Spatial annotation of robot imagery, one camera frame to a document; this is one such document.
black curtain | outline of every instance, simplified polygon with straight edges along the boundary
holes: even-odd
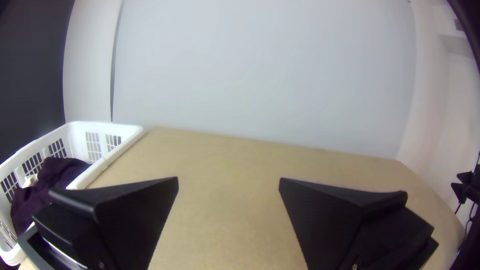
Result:
[[[74,0],[0,0],[0,163],[65,123],[63,61]]]

laundry basket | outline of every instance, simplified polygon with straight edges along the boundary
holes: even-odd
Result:
[[[38,173],[47,157],[76,158],[92,165],[66,188],[84,189],[142,134],[142,127],[137,125],[70,122],[25,145],[2,163],[0,256],[5,263],[14,266],[25,258],[10,217],[13,195],[25,182],[25,176]]]

white wall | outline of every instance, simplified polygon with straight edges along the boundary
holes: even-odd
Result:
[[[416,72],[413,99],[397,159],[422,177],[444,129],[449,98],[448,53],[437,35],[432,4],[412,1],[416,32]]]
[[[111,121],[112,53],[122,0],[76,0],[63,57],[65,120]]]
[[[407,1],[125,0],[113,120],[394,158],[412,100]]]
[[[456,175],[475,168],[480,151],[480,75],[475,60],[450,54],[448,78],[445,126],[428,174],[434,180],[433,189],[455,209],[458,200],[450,183],[460,183]],[[470,205],[462,206],[458,213],[463,223]]]
[[[415,87],[397,159],[420,175],[454,211],[458,200],[450,183],[458,182],[457,173],[474,168],[480,150],[480,78],[473,59],[449,54],[444,46],[436,25],[434,5],[438,4],[438,0],[412,1]],[[471,202],[458,212],[463,224],[470,206]]]
[[[435,18],[436,31],[440,35],[446,50],[452,54],[463,55],[473,58],[472,49],[467,40],[465,32],[459,31],[455,25],[457,16],[448,3],[434,4],[433,14]]]

purple cloth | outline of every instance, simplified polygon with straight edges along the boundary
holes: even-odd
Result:
[[[17,235],[28,229],[33,222],[33,214],[52,202],[50,188],[66,188],[89,166],[76,158],[45,158],[37,175],[38,182],[34,186],[17,189],[13,196],[10,216]]]

wooden table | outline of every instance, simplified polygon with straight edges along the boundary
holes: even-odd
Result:
[[[88,188],[169,176],[178,176],[180,188],[153,270],[306,270],[280,177],[407,191],[407,207],[435,227],[439,243],[425,270],[448,269],[464,237],[449,207],[399,161],[178,129],[149,132]],[[32,268],[25,260],[20,269]]]

